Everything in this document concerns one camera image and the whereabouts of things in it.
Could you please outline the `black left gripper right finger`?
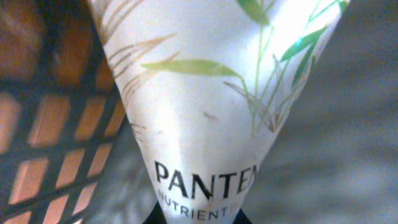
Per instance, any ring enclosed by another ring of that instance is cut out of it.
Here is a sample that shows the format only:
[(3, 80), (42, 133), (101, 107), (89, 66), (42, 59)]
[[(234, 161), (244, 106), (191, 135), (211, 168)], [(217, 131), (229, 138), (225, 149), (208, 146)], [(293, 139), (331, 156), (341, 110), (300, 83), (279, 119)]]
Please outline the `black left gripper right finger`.
[(233, 221), (233, 224), (252, 224), (252, 222), (246, 216), (246, 214), (243, 212), (243, 210), (240, 209)]

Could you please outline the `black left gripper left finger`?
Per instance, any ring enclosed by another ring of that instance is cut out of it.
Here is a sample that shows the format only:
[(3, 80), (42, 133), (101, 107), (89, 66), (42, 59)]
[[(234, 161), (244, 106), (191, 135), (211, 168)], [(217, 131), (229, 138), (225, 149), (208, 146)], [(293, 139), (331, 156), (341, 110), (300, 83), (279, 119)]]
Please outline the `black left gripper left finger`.
[(155, 204), (149, 216), (142, 222), (142, 224), (167, 224), (159, 202)]

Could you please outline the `white Pantene tube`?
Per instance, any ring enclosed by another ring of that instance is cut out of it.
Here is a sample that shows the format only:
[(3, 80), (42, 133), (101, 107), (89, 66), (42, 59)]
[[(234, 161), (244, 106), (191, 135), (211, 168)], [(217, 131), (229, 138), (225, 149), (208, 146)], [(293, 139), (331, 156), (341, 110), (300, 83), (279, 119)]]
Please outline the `white Pantene tube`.
[(348, 1), (88, 5), (166, 222), (234, 222)]

